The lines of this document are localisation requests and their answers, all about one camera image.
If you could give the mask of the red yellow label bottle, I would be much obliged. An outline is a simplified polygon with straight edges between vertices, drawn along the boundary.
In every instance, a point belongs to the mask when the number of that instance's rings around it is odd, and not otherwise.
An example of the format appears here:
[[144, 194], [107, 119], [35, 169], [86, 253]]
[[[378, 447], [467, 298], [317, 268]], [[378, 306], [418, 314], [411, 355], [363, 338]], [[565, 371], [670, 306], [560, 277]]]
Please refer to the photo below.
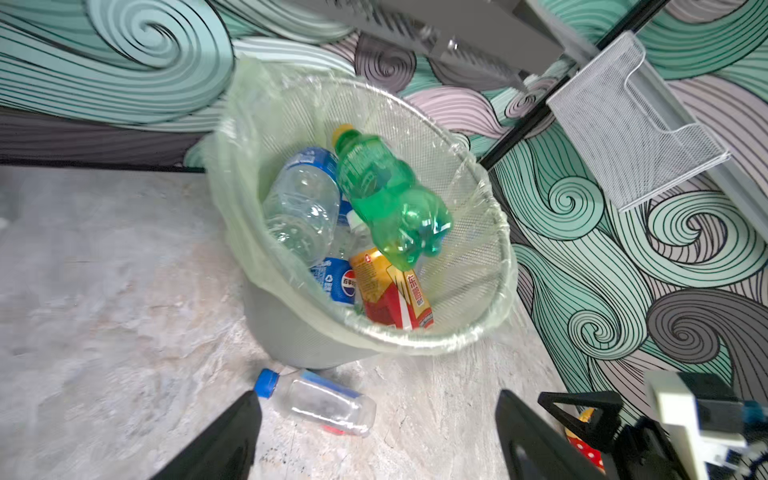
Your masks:
[[433, 311], [416, 273], [395, 267], [374, 245], [370, 230], [353, 210], [347, 219], [354, 238], [349, 262], [367, 317], [404, 331], [430, 328]]

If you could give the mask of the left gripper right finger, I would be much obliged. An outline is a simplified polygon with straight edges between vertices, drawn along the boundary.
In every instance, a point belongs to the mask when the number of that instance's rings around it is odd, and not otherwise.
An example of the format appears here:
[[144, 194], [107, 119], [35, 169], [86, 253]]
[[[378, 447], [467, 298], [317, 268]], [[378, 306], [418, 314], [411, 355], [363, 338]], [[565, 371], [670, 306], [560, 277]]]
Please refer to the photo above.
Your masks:
[[605, 479], [513, 392], [500, 391], [495, 423], [510, 479]]

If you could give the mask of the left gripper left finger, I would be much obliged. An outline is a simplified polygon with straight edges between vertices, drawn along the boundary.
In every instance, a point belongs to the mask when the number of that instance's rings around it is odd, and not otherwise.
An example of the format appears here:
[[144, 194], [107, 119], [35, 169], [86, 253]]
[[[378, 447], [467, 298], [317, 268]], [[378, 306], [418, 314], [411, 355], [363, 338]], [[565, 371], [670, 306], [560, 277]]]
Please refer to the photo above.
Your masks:
[[152, 480], [247, 479], [261, 421], [257, 394], [244, 392]]

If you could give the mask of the pepsi label clear bottle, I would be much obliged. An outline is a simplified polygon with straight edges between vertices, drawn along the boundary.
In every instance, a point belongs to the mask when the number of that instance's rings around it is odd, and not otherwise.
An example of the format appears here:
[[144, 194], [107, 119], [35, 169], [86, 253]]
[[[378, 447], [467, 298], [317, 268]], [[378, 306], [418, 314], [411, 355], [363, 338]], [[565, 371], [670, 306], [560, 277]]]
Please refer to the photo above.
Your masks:
[[350, 203], [343, 199], [330, 250], [320, 263], [310, 268], [322, 290], [332, 301], [345, 308], [352, 308], [357, 298], [356, 278], [349, 263], [354, 243], [347, 219], [351, 211]]

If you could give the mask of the clear bottle blue cap slanted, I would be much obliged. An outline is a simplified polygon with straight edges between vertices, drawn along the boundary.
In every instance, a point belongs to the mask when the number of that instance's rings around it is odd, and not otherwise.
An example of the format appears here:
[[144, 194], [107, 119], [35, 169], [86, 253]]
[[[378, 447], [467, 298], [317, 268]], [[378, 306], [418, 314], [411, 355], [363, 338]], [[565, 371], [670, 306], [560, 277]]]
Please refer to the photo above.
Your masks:
[[262, 369], [254, 392], [284, 416], [337, 435], [366, 437], [375, 423], [374, 400], [306, 369], [286, 375]]

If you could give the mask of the large clear bottle white cap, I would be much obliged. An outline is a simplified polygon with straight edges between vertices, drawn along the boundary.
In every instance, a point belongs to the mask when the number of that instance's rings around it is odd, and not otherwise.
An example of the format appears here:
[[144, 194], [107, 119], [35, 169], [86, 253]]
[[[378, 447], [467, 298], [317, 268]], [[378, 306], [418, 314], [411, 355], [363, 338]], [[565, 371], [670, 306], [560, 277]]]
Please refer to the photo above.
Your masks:
[[288, 159], [271, 185], [263, 203], [267, 230], [312, 267], [330, 250], [340, 202], [335, 158], [323, 148], [305, 148]]

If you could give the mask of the green sprite bottle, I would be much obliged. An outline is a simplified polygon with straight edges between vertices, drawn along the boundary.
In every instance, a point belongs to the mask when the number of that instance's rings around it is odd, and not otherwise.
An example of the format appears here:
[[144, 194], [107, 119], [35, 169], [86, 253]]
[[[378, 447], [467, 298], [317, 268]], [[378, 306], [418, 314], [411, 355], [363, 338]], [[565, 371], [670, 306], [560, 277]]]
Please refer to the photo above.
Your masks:
[[411, 166], [381, 137], [349, 124], [336, 128], [332, 146], [339, 188], [379, 251], [400, 270], [413, 269], [423, 256], [439, 255], [453, 217]]

